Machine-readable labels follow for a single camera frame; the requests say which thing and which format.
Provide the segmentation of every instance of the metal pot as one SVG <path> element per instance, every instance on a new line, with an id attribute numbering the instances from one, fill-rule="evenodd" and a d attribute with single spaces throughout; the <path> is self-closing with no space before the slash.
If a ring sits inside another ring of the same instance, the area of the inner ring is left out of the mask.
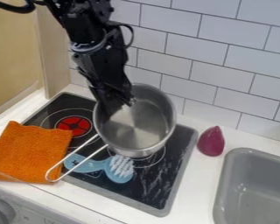
<path id="1" fill-rule="evenodd" d="M 94 107 L 94 126 L 101 139 L 117 154 L 142 158 L 160 150 L 172 135 L 176 112 L 169 97 L 159 89 L 134 84 L 136 102 L 107 116 L 102 105 Z"/>

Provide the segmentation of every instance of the gray sink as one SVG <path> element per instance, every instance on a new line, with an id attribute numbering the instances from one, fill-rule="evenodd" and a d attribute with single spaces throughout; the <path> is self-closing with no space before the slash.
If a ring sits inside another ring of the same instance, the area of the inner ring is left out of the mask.
<path id="1" fill-rule="evenodd" d="M 213 219 L 216 224 L 280 224 L 280 157 L 251 149 L 230 151 Z"/>

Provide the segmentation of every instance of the countertop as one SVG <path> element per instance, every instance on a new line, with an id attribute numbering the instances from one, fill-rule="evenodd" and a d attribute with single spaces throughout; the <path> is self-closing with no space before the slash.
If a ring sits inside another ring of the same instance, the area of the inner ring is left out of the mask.
<path id="1" fill-rule="evenodd" d="M 83 87 L 69 85 L 63 91 L 91 98 L 89 91 Z M 43 91 L 39 90 L 5 111 L 0 115 L 0 134 L 9 120 L 22 122 L 47 102 Z M 178 123 L 192 127 L 200 134 L 209 127 L 215 126 L 213 123 L 183 115 L 178 116 Z M 207 157 L 196 147 L 194 148 L 172 210 L 164 218 L 152 216 L 64 181 L 55 185 L 28 185 L 0 181 L 0 189 L 58 213 L 72 216 L 81 223 L 213 224 L 214 198 L 224 156 L 232 149 L 241 147 L 280 156 L 280 142 L 278 141 L 236 129 L 226 127 L 221 127 L 221 129 L 226 140 L 223 154 L 219 157 Z"/>

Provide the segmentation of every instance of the white handle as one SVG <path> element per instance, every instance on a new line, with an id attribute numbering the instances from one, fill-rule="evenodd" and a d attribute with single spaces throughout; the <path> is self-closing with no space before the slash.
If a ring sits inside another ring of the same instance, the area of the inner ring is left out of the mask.
<path id="1" fill-rule="evenodd" d="M 83 143 L 81 146 L 79 146 L 76 150 L 72 151 L 71 153 L 69 153 L 67 156 L 65 156 L 63 159 L 61 159 L 57 164 L 55 164 L 54 166 L 52 166 L 45 174 L 45 179 L 49 182 L 57 182 L 61 179 L 63 179 L 65 176 L 67 176 L 69 173 L 73 172 L 76 168 L 78 168 L 80 165 L 84 164 L 86 161 L 88 161 L 90 158 L 92 158 L 93 156 L 95 156 L 97 153 L 103 151 L 105 148 L 108 147 L 107 144 L 103 145 L 100 149 L 96 150 L 94 153 L 92 153 L 90 156 L 86 157 L 83 161 L 81 161 L 80 163 L 78 163 L 75 167 L 73 167 L 72 169 L 70 169 L 69 171 L 67 171 L 66 173 L 64 173 L 62 176 L 60 176 L 59 178 L 56 179 L 49 179 L 49 175 L 51 173 L 51 171 L 53 169 L 55 169 L 58 165 L 62 164 L 65 160 L 67 160 L 69 157 L 71 157 L 74 153 L 76 153 L 77 151 L 80 151 L 85 145 L 87 145 L 88 143 L 91 143 L 92 141 L 94 141 L 99 135 L 96 134 L 95 136 L 91 137 L 90 139 L 88 139 L 85 143 Z"/>

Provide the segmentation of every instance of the yellow wall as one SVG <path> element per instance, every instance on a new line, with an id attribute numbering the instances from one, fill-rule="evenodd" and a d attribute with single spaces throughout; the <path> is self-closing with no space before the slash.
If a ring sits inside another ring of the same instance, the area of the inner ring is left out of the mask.
<path id="1" fill-rule="evenodd" d="M 9 1 L 17 5 L 24 2 Z M 33 13 L 0 10 L 0 106 L 42 77 Z"/>

